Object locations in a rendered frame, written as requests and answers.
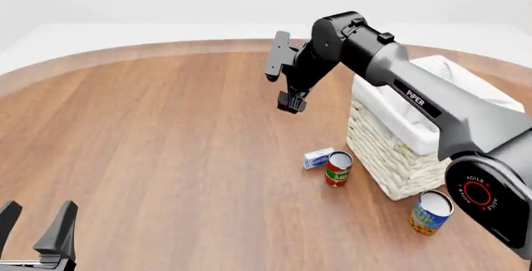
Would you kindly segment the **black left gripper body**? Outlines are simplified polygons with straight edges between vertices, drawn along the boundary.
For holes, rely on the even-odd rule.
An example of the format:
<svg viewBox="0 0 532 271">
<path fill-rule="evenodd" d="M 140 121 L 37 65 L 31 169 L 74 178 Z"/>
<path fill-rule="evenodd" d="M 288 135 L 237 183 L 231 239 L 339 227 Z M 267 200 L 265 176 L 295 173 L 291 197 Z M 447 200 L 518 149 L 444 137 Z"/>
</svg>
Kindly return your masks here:
<svg viewBox="0 0 532 271">
<path fill-rule="evenodd" d="M 0 271 L 75 271 L 76 255 L 42 255 L 39 260 L 0 260 Z"/>
</svg>

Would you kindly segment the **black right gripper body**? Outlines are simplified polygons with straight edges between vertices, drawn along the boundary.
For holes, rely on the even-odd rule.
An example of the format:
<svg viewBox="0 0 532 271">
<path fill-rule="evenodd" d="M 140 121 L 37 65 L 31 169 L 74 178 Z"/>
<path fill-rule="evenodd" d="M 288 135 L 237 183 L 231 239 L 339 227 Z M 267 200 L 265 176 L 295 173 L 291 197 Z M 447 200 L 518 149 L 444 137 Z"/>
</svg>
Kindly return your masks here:
<svg viewBox="0 0 532 271">
<path fill-rule="evenodd" d="M 281 111 L 297 114 L 302 113 L 306 109 L 307 102 L 301 96 L 291 96 L 289 93 L 280 91 L 278 94 L 277 108 Z"/>
</svg>

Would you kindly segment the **grey plate on black stalk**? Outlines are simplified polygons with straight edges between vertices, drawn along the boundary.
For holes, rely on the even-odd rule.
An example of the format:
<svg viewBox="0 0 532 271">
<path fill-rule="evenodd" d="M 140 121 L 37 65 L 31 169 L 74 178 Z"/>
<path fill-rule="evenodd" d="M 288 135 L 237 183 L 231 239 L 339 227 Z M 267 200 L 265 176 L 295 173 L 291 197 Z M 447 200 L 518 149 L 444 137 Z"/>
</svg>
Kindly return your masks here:
<svg viewBox="0 0 532 271">
<path fill-rule="evenodd" d="M 270 48 L 265 76 L 270 82 L 276 82 L 285 67 L 292 67 L 299 48 L 290 45 L 290 33 L 277 31 Z"/>
</svg>

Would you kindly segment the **white woven basket with liner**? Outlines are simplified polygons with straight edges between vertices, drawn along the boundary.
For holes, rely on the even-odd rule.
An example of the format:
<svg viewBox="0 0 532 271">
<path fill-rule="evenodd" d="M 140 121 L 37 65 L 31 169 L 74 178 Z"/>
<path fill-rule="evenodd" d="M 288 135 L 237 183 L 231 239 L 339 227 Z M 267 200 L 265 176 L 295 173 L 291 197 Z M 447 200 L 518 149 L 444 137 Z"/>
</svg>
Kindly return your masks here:
<svg viewBox="0 0 532 271">
<path fill-rule="evenodd" d="M 352 82 L 347 145 L 383 193 L 401 200 L 444 184 L 439 130 L 389 86 Z"/>
</svg>

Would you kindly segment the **white and blue cream cheese box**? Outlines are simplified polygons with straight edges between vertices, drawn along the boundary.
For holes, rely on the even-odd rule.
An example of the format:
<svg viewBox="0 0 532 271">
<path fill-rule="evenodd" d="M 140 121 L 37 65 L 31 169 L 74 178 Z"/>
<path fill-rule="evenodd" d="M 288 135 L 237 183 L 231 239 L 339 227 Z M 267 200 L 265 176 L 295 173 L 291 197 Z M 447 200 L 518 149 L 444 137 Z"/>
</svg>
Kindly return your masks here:
<svg viewBox="0 0 532 271">
<path fill-rule="evenodd" d="M 321 165 L 326 165 L 328 162 L 328 157 L 334 152 L 334 148 L 324 148 L 321 150 L 315 150 L 310 153 L 306 153 L 303 156 L 303 168 L 305 170 L 310 170 L 312 168 L 317 168 Z"/>
</svg>

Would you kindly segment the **blue and yellow soup can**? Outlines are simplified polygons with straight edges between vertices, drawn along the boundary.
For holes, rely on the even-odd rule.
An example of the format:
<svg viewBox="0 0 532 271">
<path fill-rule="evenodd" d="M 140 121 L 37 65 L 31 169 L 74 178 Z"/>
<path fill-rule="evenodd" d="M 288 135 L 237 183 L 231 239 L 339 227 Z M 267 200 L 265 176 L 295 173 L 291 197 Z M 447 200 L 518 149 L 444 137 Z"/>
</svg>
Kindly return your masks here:
<svg viewBox="0 0 532 271">
<path fill-rule="evenodd" d="M 409 214 L 409 223 L 418 233 L 433 235 L 454 212 L 454 206 L 439 190 L 426 190 L 419 195 Z"/>
</svg>

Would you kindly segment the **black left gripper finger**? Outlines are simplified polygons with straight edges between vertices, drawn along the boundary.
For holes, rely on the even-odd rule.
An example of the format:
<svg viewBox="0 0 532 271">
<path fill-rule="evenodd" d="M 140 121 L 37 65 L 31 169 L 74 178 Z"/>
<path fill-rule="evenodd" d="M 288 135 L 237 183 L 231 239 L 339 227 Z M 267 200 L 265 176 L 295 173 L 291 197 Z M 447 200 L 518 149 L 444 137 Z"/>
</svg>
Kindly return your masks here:
<svg viewBox="0 0 532 271">
<path fill-rule="evenodd" d="M 44 235 L 33 245 L 40 262 L 59 262 L 61 259 L 76 260 L 75 225 L 78 205 L 67 200 Z"/>
<path fill-rule="evenodd" d="M 9 200 L 0 208 L 0 251 L 3 251 L 7 238 L 22 212 L 22 206 Z"/>
</svg>

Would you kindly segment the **red tomato sauce can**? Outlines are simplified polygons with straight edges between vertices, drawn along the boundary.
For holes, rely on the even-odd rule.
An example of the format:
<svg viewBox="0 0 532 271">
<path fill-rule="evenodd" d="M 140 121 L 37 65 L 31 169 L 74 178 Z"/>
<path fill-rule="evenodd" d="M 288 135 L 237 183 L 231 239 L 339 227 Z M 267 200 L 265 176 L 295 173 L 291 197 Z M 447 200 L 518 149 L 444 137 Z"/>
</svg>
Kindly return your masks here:
<svg viewBox="0 0 532 271">
<path fill-rule="evenodd" d="M 352 156 L 343 150 L 335 150 L 328 157 L 325 170 L 326 183 L 334 188 L 343 187 L 352 168 Z"/>
</svg>

